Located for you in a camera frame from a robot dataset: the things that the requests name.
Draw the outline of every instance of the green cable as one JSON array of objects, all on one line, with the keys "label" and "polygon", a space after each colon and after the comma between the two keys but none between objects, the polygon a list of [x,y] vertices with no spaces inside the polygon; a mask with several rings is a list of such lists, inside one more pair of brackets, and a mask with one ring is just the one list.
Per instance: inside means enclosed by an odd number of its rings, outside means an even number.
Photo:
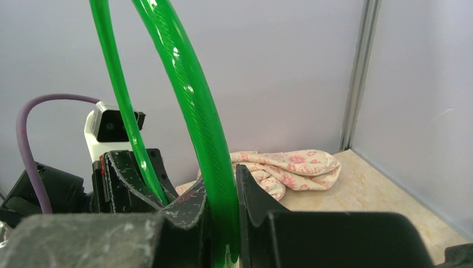
[{"label": "green cable", "polygon": [[231,267],[239,255],[237,189],[204,72],[168,0],[132,2],[161,57],[194,144],[214,222],[213,267]]},{"label": "green cable", "polygon": [[122,115],[125,129],[130,139],[144,183],[160,198],[164,205],[168,205],[169,202],[161,188],[161,184],[158,182],[155,170],[151,165],[143,139],[141,138],[138,123],[136,122],[122,66],[120,64],[120,58],[118,56],[117,44],[115,43],[108,0],[90,0],[90,7],[92,9],[95,27],[99,36],[100,45],[102,46],[110,80],[112,81],[113,91],[118,102],[118,107],[120,108],[120,114]]}]

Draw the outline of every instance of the gray wall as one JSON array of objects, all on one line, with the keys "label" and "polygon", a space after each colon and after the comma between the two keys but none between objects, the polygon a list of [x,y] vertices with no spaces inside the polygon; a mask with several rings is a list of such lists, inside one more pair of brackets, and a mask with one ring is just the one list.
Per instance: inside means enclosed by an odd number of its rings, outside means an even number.
[{"label": "gray wall", "polygon": [[[162,150],[175,184],[197,161],[173,90],[131,1],[111,1],[142,135]],[[362,1],[173,1],[204,68],[230,150],[336,152]],[[114,99],[88,1],[0,1],[0,187],[23,170],[15,118],[46,93]],[[46,103],[28,133],[37,161],[83,176],[91,164],[83,127],[93,107]]]},{"label": "gray wall", "polygon": [[473,236],[473,2],[384,0],[353,148]]}]

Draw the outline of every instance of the thick green tube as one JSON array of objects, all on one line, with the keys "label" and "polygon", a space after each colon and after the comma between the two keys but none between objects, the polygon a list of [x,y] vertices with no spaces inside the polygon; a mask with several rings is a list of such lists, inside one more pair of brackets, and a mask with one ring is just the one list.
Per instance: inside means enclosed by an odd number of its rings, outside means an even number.
[{"label": "thick green tube", "polygon": [[113,91],[115,92],[115,97],[120,108],[120,114],[122,115],[125,129],[130,139],[143,180],[146,186],[160,198],[161,202],[167,205],[169,202],[158,182],[155,170],[151,165],[135,119],[127,85],[125,83],[125,77],[120,64],[120,58],[118,56],[117,44],[115,43],[108,0],[90,0],[90,7],[92,9],[95,27],[99,35],[110,80],[112,81]]},{"label": "thick green tube", "polygon": [[194,144],[219,239],[214,267],[229,267],[239,253],[238,197],[228,146],[204,72],[168,0],[132,0],[174,88]]}]

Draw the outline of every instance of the metal corner post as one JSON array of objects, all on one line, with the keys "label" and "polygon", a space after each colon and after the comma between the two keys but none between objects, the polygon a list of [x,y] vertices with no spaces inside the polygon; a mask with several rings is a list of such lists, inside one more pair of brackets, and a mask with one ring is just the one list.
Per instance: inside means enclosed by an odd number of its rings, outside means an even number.
[{"label": "metal corner post", "polygon": [[341,133],[340,151],[348,150],[353,142],[380,5],[381,0],[364,1],[358,44],[351,73],[350,90],[346,102],[345,118]]}]

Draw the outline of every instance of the thin green tube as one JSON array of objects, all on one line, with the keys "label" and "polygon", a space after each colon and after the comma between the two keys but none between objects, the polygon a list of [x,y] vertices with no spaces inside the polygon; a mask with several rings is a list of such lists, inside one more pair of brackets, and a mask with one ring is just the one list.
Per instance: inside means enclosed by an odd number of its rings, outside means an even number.
[{"label": "thin green tube", "polygon": [[161,202],[164,205],[168,205],[169,202],[158,182],[155,170],[151,165],[143,139],[141,138],[138,123],[136,122],[112,30],[108,0],[90,0],[90,7],[92,9],[95,27],[99,36],[100,45],[102,46],[110,80],[112,81],[113,91],[118,102],[118,107],[120,108],[120,114],[122,115],[125,129],[130,139],[143,180],[146,186],[158,196]]},{"label": "thin green tube", "polygon": [[239,254],[238,197],[228,146],[209,86],[191,42],[168,0],[132,0],[181,107],[194,144],[214,221],[214,267]]}]

